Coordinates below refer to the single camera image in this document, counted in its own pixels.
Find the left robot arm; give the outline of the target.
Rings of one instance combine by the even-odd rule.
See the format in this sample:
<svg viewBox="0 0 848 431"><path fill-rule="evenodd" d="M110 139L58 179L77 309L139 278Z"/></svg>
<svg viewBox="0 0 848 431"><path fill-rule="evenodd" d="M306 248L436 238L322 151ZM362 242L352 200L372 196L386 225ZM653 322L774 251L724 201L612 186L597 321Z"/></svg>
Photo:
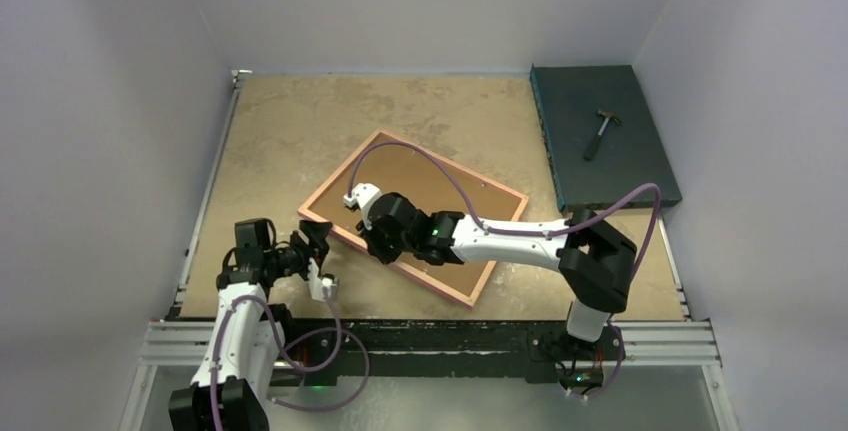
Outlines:
<svg viewBox="0 0 848 431"><path fill-rule="evenodd" d="M262 403L274 364L297 350L298 333L284 324L285 308L272 309L270 291L284 277L299 276L310 295L329 302L337 280L322 272L333 225L302 219L279 242L268 218L234 225L235 245L216 278L217 314L203 360L188 387L168 402L175 430L266 430Z"/></svg>

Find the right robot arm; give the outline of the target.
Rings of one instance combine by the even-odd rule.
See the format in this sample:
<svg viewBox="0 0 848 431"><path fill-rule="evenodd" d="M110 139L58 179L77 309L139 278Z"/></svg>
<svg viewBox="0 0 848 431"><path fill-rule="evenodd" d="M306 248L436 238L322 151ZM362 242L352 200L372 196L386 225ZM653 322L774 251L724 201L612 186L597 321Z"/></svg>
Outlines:
<svg viewBox="0 0 848 431"><path fill-rule="evenodd" d="M431 266L505 262L555 271L575 299L561 332L564 350L596 350L607 321L626 309L636 245L591 210L548 222L476 220L459 211L426 214L403 195L363 185L343 198L358 211L368 253L383 264L409 254Z"/></svg>

